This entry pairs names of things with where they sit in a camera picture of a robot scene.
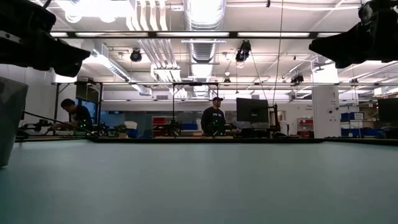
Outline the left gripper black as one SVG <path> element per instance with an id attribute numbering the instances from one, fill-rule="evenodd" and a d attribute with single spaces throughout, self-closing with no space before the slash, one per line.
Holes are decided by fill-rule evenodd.
<path id="1" fill-rule="evenodd" d="M 56 17 L 31 1 L 1 0 L 1 63 L 74 78 L 91 53 L 54 38 Z"/>

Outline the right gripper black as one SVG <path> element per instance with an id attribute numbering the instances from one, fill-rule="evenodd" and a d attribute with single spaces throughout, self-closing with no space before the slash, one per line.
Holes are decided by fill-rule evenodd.
<path id="1" fill-rule="evenodd" d="M 361 22 L 349 31 L 317 38 L 308 48 L 332 60 L 336 68 L 366 59 L 384 63 L 397 60 L 397 1 L 367 1 L 358 16 Z"/>

